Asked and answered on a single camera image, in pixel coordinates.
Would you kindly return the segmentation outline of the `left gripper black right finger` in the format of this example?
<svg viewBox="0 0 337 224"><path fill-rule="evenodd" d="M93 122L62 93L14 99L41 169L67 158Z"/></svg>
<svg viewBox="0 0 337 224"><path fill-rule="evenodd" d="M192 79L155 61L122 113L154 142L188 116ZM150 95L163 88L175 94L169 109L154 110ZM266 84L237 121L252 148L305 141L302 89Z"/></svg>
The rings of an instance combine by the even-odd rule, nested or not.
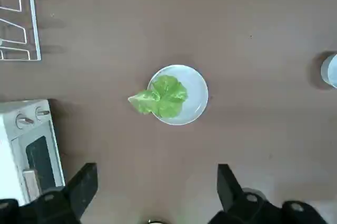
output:
<svg viewBox="0 0 337 224"><path fill-rule="evenodd" d="M243 190L227 164L217 167L217 194L223 209L209 223L326 223L307 203L290 200L277 207L256 190Z"/></svg>

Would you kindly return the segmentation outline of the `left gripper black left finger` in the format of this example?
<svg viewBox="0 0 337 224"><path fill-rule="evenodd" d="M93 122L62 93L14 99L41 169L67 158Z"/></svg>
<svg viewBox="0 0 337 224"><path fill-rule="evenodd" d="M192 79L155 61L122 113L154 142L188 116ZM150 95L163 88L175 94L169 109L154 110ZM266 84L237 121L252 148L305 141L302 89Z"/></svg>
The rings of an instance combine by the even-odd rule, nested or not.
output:
<svg viewBox="0 0 337 224"><path fill-rule="evenodd" d="M61 190L47 192L20 206L1 200L1 223L80 223L98 190L97 164L86 163Z"/></svg>

